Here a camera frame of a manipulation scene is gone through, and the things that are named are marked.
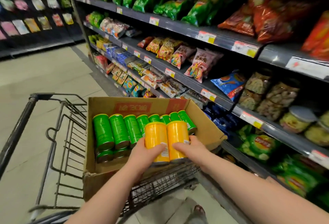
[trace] shopping cart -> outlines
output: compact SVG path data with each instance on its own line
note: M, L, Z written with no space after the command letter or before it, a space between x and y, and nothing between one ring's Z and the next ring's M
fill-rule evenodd
M46 138L51 145L35 206L29 210L31 223L64 223L83 203L82 179L87 140L87 102L82 97L77 94L62 93L30 95L25 109L0 153L0 180L38 101L57 101L60 107L57 107L59 114L55 127L45 130ZM199 168L192 163L182 164L140 181L138 186L131 189L119 223L124 223L132 214L149 203L178 189L197 184L193 175L198 170ZM55 185L54 199L53 202L44 204L42 195L49 181ZM56 212L45 215L46 210Z

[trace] floor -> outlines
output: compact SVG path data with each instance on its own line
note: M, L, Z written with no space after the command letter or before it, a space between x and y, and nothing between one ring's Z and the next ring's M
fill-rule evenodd
M13 60L0 62L0 148L8 139L14 125L22 113L28 97L34 92L76 93L85 100L88 97L121 96L117 88L92 65L88 64L85 44L63 47L51 51L27 55ZM73 96L70 101L78 101ZM15 152L0 181L0 216L2 223L28 223L35 206L40 181L45 168L51 141L45 136L48 127L54 127L60 105L57 101L39 101L29 119ZM60 165L64 150L60 141L65 139L65 131L59 131L58 145L54 155L54 166ZM82 165L77 169L68 168L73 174L81 174ZM58 173L47 172L46 183L40 204L53 205ZM61 183L82 188L82 181L65 176ZM57 205L80 206L83 203L82 192L65 188L63 194L77 198L59 196ZM164 197L131 216L129 224L173 224L184 223L195 204L203 206L208 222L237 223L208 192L198 185L195 190L181 189ZM47 216L54 210L33 214Z

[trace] plastic jar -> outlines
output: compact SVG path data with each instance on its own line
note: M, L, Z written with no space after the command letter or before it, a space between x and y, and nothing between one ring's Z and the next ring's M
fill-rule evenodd
M289 112L280 120L281 126L288 131L300 133L317 120L313 111L303 106L291 106Z

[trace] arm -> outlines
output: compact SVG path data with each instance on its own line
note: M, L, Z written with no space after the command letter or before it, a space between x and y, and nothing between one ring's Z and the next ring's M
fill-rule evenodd
M144 142L143 137L133 148L128 162L78 212L72 215L66 224L115 224L117 222L134 182L166 147L160 144L148 150Z
M209 174L255 223L328 223L329 214L280 185L272 184L212 154L190 136L191 145L173 144Z

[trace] round container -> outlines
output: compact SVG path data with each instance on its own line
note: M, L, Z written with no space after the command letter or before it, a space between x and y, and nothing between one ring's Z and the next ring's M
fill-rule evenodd
M130 139L123 116L121 114L114 114L109 117L109 122L113 130L115 149L118 150L128 147Z
M329 127L318 121L305 131L305 137L320 146L329 146Z
M185 110L180 110L178 112L178 115L179 115L180 119L182 119L184 122L186 122L188 134L189 135L194 134L195 131L196 131L196 126L192 122L191 118L188 116L188 114L186 113L186 111Z
M139 131L141 132L142 136L145 136L145 126L150 123L148 120L147 115L140 115L137 118L138 126L139 126Z
M187 160L187 157L172 147L173 143L190 144L187 124L184 121L174 121L167 124L169 158L173 163L180 163Z
M173 122L173 121L181 121L182 119L179 117L178 113L177 112L171 112L169 114L169 117L170 117L170 121Z
M317 120L312 110L303 106L291 106L289 112L280 120L281 126L288 131L300 133Z
M96 156L97 163L112 161L114 158L112 150L105 150Z
M130 137L130 148L135 147L136 143L142 138L141 131L139 130L138 122L135 115L127 115L124 118L126 128Z
M96 153L110 150L114 147L114 138L109 123L109 116L99 114L93 117L93 124L96 136Z
M168 147L167 128L163 122L150 122L145 126L145 147L151 149L159 144L166 144ZM157 158L153 165L162 166L169 163L168 148L166 148Z
M160 116L160 121L167 125L168 123L170 123L170 117L169 117L169 115L162 115L162 116Z
M148 117L150 122L161 122L158 114L153 114Z

